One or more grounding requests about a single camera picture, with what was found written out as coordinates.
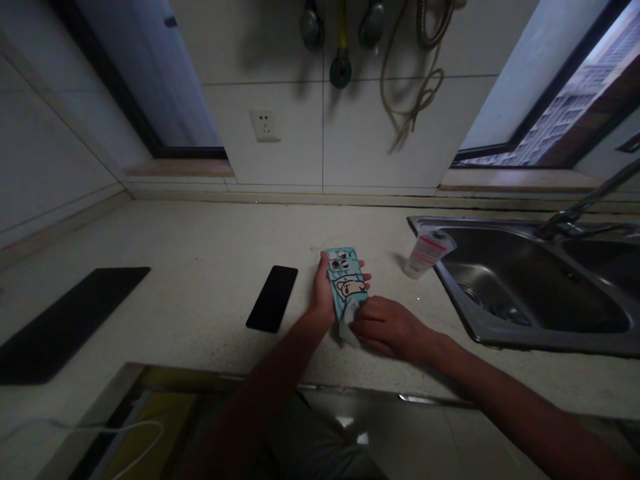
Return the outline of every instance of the faucet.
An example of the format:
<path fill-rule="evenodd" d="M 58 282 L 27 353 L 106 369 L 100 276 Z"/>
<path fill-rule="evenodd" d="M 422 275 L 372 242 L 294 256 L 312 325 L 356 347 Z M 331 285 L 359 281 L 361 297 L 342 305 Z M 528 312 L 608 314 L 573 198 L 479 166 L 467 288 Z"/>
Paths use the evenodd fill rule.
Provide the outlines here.
<path fill-rule="evenodd" d="M 537 228 L 533 234 L 541 240 L 553 240 L 556 235 L 563 235 L 565 237 L 572 237 L 574 239 L 584 239 L 598 233 L 606 231 L 612 231 L 616 229 L 632 229 L 637 228 L 629 223 L 620 223 L 615 225 L 608 225 L 603 228 L 599 228 L 592 231 L 583 231 L 579 227 L 576 227 L 575 223 L 580 220 L 580 217 L 594 203 L 602 198 L 606 197 L 612 191 L 616 190 L 623 183 L 629 180 L 636 173 L 640 172 L 640 158 L 634 160 L 626 167 L 622 168 L 618 173 L 612 176 L 609 180 L 603 182 L 598 188 L 586 195 L 581 200 L 569 207 L 566 210 L 561 210 L 552 216 L 541 227 Z M 578 231 L 576 234 L 572 234 L 571 231 Z"/>

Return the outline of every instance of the window frame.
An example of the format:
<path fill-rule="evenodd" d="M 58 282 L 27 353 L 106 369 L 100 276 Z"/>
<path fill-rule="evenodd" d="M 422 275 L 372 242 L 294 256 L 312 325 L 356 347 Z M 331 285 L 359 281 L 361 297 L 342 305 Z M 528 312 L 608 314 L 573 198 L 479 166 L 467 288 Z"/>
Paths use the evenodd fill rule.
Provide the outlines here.
<path fill-rule="evenodd" d="M 228 160 L 224 147 L 169 147 L 154 132 L 149 120 L 133 98 L 129 87 L 115 68 L 74 0 L 47 0 L 91 64 L 127 120 L 156 159 Z"/>
<path fill-rule="evenodd" d="M 458 150 L 458 153 L 453 159 L 451 168 L 482 168 L 482 169 L 570 169 L 578 163 L 582 157 L 575 158 L 575 156 L 567 159 L 566 165 L 554 165 L 554 166 L 538 166 L 538 165 L 526 165 L 526 166 L 511 166 L 511 165 L 456 165 L 455 163 L 460 160 L 474 159 L 478 157 L 486 157 L 489 155 L 498 155 L 500 153 L 508 153 L 514 151 L 520 145 L 520 142 L 524 140 L 533 126 L 542 117 L 544 112 L 555 100 L 560 93 L 560 90 L 564 88 L 569 79 L 578 70 L 582 62 L 587 58 L 591 51 L 598 44 L 600 39 L 612 26 L 613 22 L 617 20 L 623 10 L 628 6 L 631 0 L 610 0 L 607 6 L 602 10 L 597 20 L 591 26 L 587 34 L 580 40 L 580 43 L 571 52 L 569 58 L 560 68 L 559 72 L 553 78 L 549 86 L 542 93 L 540 98 L 536 101 L 534 106 L 529 110 L 524 120 L 520 123 L 520 126 L 515 130 L 512 137 L 504 143 L 498 143 L 496 145 L 488 145 L 486 147 L 475 147 L 470 149 Z"/>

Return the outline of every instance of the white countertop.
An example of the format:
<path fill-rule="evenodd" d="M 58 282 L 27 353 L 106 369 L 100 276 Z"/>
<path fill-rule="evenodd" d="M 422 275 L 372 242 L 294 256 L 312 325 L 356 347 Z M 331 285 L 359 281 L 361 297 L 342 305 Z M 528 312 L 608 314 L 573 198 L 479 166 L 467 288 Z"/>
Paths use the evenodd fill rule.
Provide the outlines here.
<path fill-rule="evenodd" d="M 563 410 L 640 420 L 640 361 L 478 345 L 434 271 L 418 281 L 404 276 L 399 257 L 415 241 L 406 217 L 425 214 L 516 218 L 460 210 L 128 202 L 0 272 L 4 342 L 95 268 L 152 268 L 54 380 L 0 387 L 0 437 L 31 418 L 77 423 L 127 362 L 246 374 L 306 309 L 319 252 L 329 247 L 356 248 L 367 262 L 363 270 L 373 274 L 370 294 L 401 302 Z M 273 265 L 299 269 L 277 335 L 245 327 Z M 416 367 L 341 348 L 329 336 L 302 382 L 459 399 Z M 0 447 L 0 476 L 36 476 L 65 436 L 44 425 L 24 428 Z"/>

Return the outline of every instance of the window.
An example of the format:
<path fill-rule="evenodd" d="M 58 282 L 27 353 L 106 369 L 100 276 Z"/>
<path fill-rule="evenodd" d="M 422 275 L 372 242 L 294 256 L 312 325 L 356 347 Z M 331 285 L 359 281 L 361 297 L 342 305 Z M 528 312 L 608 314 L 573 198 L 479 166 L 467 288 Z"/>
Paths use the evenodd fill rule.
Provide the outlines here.
<path fill-rule="evenodd" d="M 553 146 L 542 142 L 566 133 L 620 74 L 620 65 L 638 54 L 640 0 L 592 3 L 590 9 L 578 2 L 575 15 L 566 15 L 573 1 L 578 2 L 541 0 L 452 167 L 535 167 Z M 570 34 L 577 39 L 574 44 Z M 534 58 L 532 51 L 545 55 Z M 560 51 L 570 54 L 560 58 Z M 543 60 L 531 75 L 538 58 Z M 614 63 L 612 58 L 622 60 Z M 554 70 L 558 61 L 561 67 Z M 540 96 L 532 97 L 534 91 L 541 91 Z M 519 151 L 520 144 L 527 148 Z"/>
<path fill-rule="evenodd" d="M 49 3 L 155 158 L 227 158 L 168 0 Z"/>

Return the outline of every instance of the stainless steel sink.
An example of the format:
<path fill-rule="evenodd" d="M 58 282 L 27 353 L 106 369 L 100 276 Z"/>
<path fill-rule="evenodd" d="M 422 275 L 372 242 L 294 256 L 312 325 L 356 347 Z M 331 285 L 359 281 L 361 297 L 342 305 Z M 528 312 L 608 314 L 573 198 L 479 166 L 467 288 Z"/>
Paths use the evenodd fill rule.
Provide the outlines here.
<path fill-rule="evenodd" d="M 566 241 L 568 256 L 640 302 L 640 247 L 612 241 Z"/>
<path fill-rule="evenodd" d="M 640 357 L 640 247 L 544 241 L 540 223 L 409 220 L 456 241 L 435 269 L 474 340 Z"/>

